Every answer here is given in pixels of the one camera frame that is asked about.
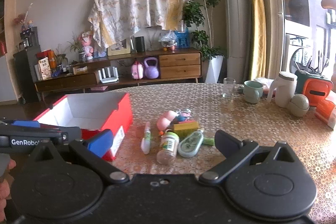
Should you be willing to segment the person's left hand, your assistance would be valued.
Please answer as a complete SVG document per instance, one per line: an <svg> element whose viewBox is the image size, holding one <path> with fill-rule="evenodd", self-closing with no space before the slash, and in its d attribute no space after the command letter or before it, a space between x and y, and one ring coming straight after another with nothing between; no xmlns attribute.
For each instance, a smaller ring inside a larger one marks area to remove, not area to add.
<svg viewBox="0 0 336 224"><path fill-rule="evenodd" d="M15 168L16 162L10 159L6 171L9 172L11 169ZM7 197L10 195L10 186L6 179L1 182L1 193L0 193L0 220L1 223L5 220L5 207L7 204Z"/></svg>

